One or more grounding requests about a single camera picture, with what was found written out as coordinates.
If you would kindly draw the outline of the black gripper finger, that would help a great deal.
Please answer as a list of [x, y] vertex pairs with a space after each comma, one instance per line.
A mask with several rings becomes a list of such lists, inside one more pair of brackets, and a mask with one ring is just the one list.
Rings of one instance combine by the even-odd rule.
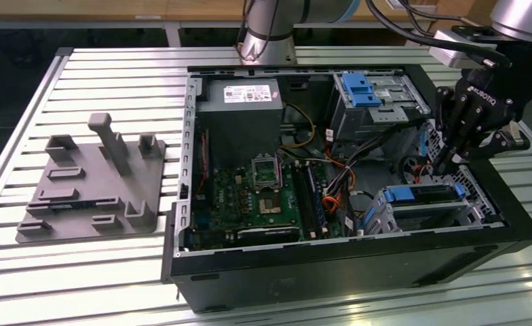
[[482, 114], [481, 106], [466, 90], [438, 87], [436, 90], [434, 129], [440, 132], [442, 146], [433, 159], [433, 173], [449, 173], [453, 157], [462, 153], [474, 125]]
[[470, 162], [486, 160], [505, 152], [526, 149], [529, 149], [529, 140], [521, 132], [513, 136], [504, 130], [496, 130], [490, 134], [476, 134], [454, 155], [462, 161]]

